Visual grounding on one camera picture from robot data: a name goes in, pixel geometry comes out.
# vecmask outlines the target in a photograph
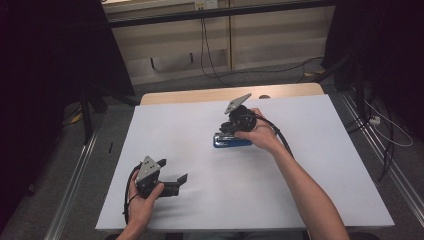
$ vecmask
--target wire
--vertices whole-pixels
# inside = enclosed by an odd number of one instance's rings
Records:
[[[249,118],[254,118],[254,117],[256,117],[257,119],[260,119],[260,120],[262,120],[262,121],[264,121],[264,122],[268,123],[268,124],[270,125],[270,127],[272,128],[272,130],[274,130],[274,132],[278,135],[278,137],[280,137],[281,142],[284,144],[284,147],[287,149],[287,151],[290,153],[290,155],[291,155],[292,157],[294,157],[294,156],[293,156],[293,153],[292,153],[292,151],[291,151],[291,149],[290,149],[289,143],[287,142],[286,138],[285,138],[285,137],[283,136],[283,134],[281,133],[280,129],[279,129],[277,126],[275,126],[275,124],[274,124],[274,123],[272,123],[272,122],[271,122],[271,121],[269,121],[268,119],[266,119],[266,118],[264,118],[264,117],[262,117],[261,115],[256,114],[256,113],[255,113],[255,114],[253,114],[253,115],[251,115],[251,114],[240,115],[240,117],[249,117]]]
[[[400,147],[410,147],[410,146],[412,146],[412,144],[414,144],[414,140],[412,139],[412,137],[408,134],[408,133],[406,133],[401,127],[399,127],[396,123],[394,123],[394,122],[392,122],[391,120],[389,120],[388,118],[386,118],[383,114],[381,114],[379,111],[377,111],[371,104],[369,104],[369,103],[367,103],[367,102],[365,102],[372,110],[374,110],[374,112],[376,112],[378,115],[380,115],[380,117],[382,117],[383,119],[385,119],[385,120],[387,120],[389,123],[391,123],[391,124],[393,124],[396,128],[398,128],[403,134],[405,134],[405,136],[407,136],[408,138],[409,138],[409,140],[410,140],[410,143],[408,143],[408,144],[401,144],[401,143],[398,143],[398,142],[395,142],[395,141],[393,141],[392,139],[389,139],[388,137],[386,137],[383,133],[381,133],[379,130],[378,130],[378,128],[377,128],[377,126],[375,125],[375,124],[373,124],[374,125],[374,129],[376,130],[376,132],[378,133],[378,134],[380,134],[384,139],[386,139],[387,141],[389,141],[389,142],[391,142],[391,143],[393,143],[393,144],[396,144],[397,146],[400,146]]]
[[[388,114],[388,116],[389,116],[389,118],[391,119],[392,118],[392,115],[391,115],[391,112],[390,112],[390,109],[389,108],[387,108],[387,106],[386,106],[386,109],[387,109],[387,114]],[[387,122],[386,122],[386,120],[384,119],[383,120],[384,121],[384,125],[386,125],[386,127],[389,129],[389,131],[390,131],[390,139],[393,139],[394,138],[394,129],[393,129],[393,124],[388,124]],[[381,171],[381,174],[380,174],[380,177],[377,179],[377,183],[380,185],[380,182],[381,182],[381,180],[383,180],[383,178],[386,176],[386,174],[388,173],[388,171],[389,171],[389,169],[390,169],[390,166],[392,165],[392,163],[393,163],[393,155],[394,155],[394,153],[395,153],[395,146],[393,145],[393,142],[391,142],[391,141],[389,141],[388,143],[387,143],[387,146],[386,146],[386,149],[385,149],[385,151],[384,151],[384,158],[383,158],[383,170]]]
[[[233,87],[233,86],[231,86],[231,85],[229,85],[229,84],[227,84],[227,83],[224,83],[224,82],[221,80],[221,78],[222,78],[222,77],[226,77],[226,76],[230,76],[230,75],[234,75],[234,74],[244,74],[244,73],[280,73],[280,72],[286,72],[286,71],[294,70],[294,69],[297,69],[297,68],[299,68],[299,67],[303,67],[303,74],[302,74],[302,77],[301,77],[301,79],[299,79],[299,81],[298,81],[298,82],[300,82],[300,81],[303,79],[303,76],[304,76],[304,74],[305,74],[305,64],[306,64],[306,63],[309,63],[309,62],[311,62],[311,61],[313,61],[313,60],[316,60],[316,59],[322,59],[322,58],[324,58],[324,57],[314,57],[314,58],[309,58],[309,59],[306,59],[305,61],[303,61],[303,63],[301,63],[301,64],[299,64],[299,65],[296,65],[296,66],[294,66],[294,67],[290,67],[290,68],[286,68],[286,69],[280,69],[280,70],[249,70],[249,71],[240,71],[240,72],[229,72],[229,73],[224,73],[224,74],[218,75],[218,74],[216,73],[216,71],[215,71],[215,68],[214,68],[214,65],[213,65],[213,62],[212,62],[212,57],[211,57],[210,48],[209,48],[209,42],[208,42],[208,36],[207,36],[207,30],[206,30],[206,23],[205,23],[205,19],[203,19],[203,18],[202,18],[202,19],[200,19],[200,21],[201,21],[201,23],[202,23],[202,51],[201,51],[201,57],[200,57],[200,65],[201,65],[201,67],[202,67],[202,72],[203,72],[203,74],[204,74],[206,77],[208,77],[208,78],[218,78],[218,80],[219,80],[219,81],[220,81],[223,85],[225,85],[225,86]],[[212,70],[213,70],[213,73],[214,73],[214,74],[212,74],[212,75],[207,74],[207,73],[205,72],[205,70],[204,70],[204,66],[203,66],[204,42],[206,42],[206,47],[207,47],[208,55],[209,55],[209,61],[210,61],[210,63],[211,63]]]
[[[203,36],[204,36],[205,40],[206,40],[206,47],[208,48],[208,56],[209,56],[209,61],[210,61],[211,66],[212,66],[213,73],[215,74],[216,78],[218,78],[219,82],[221,82],[222,85],[227,86],[227,87],[232,87],[231,85],[224,83],[215,71],[215,67],[213,66],[213,62],[212,62],[211,51],[209,49],[209,42],[208,42],[208,35],[206,33],[205,19],[202,18],[202,19],[200,19],[200,21],[202,23],[202,53],[201,53],[201,56],[200,56],[200,65],[202,66],[203,74],[205,74],[205,76],[207,76],[207,77],[210,77],[209,75],[206,74],[206,72],[203,68],[203,43],[204,43]]]
[[[372,102],[374,102],[374,98],[375,98],[375,95],[373,94],[373,95],[371,95],[371,97],[369,98],[369,100],[364,100],[365,101],[365,103],[367,103],[367,104],[369,104],[369,103],[372,103]],[[351,129],[351,130],[348,130],[347,132],[348,132],[348,134],[350,134],[350,133],[353,133],[353,132],[356,132],[356,131],[358,131],[359,129],[362,129],[363,127],[365,127],[368,123],[369,123],[369,121],[371,120],[371,115],[372,115],[372,112],[371,112],[371,108],[368,108],[367,110],[364,110],[364,116],[366,116],[366,118],[364,119],[364,122],[362,122],[361,123],[361,125],[359,125],[358,127],[356,127],[355,129]],[[356,121],[358,121],[358,120],[360,120],[361,119],[361,117],[357,117],[357,118],[355,118],[354,120],[352,120],[351,122],[349,122],[349,123],[347,123],[346,125],[345,125],[345,128],[347,129],[348,127],[350,127],[350,126],[352,126]]]
[[[127,181],[127,187],[125,188],[125,201],[124,201],[124,212],[122,214],[124,214],[125,217],[125,222],[128,224],[128,219],[129,219],[129,206],[130,206],[130,202],[139,194],[139,192],[134,195],[133,197],[131,197],[131,199],[128,201],[128,193],[129,193],[129,189],[130,189],[130,183],[131,183],[131,178],[132,175],[134,175],[134,173],[137,170],[140,170],[142,163],[138,164],[136,167],[134,167],[134,169],[131,171],[131,174],[128,178]]]
[[[74,109],[74,111],[72,111],[69,115],[67,115],[66,117],[63,118],[63,120],[68,119],[69,117],[71,117],[74,113],[76,113],[81,107],[81,103],[78,104],[78,106]]]

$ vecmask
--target hand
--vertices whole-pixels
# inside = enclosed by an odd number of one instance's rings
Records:
[[[252,108],[250,110],[252,110],[255,114],[258,114],[261,117],[265,118],[259,109]],[[260,119],[257,119],[256,126],[252,131],[238,131],[234,133],[234,136],[238,138],[249,139],[257,147],[265,149],[269,152],[272,152],[277,147],[281,147],[282,145],[281,142],[277,139],[275,132],[274,130],[272,130],[271,126]]]
[[[135,171],[131,177],[128,193],[129,198],[135,196],[138,193],[137,187],[135,186],[135,179],[137,178],[138,172],[139,171]],[[152,193],[150,193],[147,199],[143,199],[137,195],[130,202],[128,225],[118,239],[138,239],[141,233],[146,230],[152,216],[154,203],[162,193],[163,188],[164,184],[159,183],[153,189]]]

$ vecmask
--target dark curtain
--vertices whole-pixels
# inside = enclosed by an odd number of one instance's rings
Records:
[[[338,90],[355,81],[359,64],[374,93],[424,139],[423,11],[419,1],[338,1],[322,66],[349,56],[334,75]]]
[[[0,0],[0,231],[48,160],[63,109],[80,100],[82,86],[134,94],[111,30],[79,29],[105,21],[99,0]]]

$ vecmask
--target white tabletop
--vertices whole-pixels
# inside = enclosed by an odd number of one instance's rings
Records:
[[[125,185],[146,155],[167,159],[161,181],[188,173],[178,197],[160,198],[156,231],[304,228],[272,156],[255,146],[216,149],[228,101],[136,107],[96,229],[125,227]],[[391,219],[329,97],[248,100],[286,137],[296,160],[332,198],[346,226],[391,226]]]

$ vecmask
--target white paper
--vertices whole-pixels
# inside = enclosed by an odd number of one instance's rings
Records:
[[[131,170],[146,155],[166,158],[159,180],[188,173],[177,197],[156,201],[157,231],[304,228],[272,156],[256,146],[217,149],[212,138],[228,101],[136,107],[96,229],[125,227]],[[247,100],[287,139],[296,160],[335,203],[346,226],[391,226],[380,195],[326,95]]]

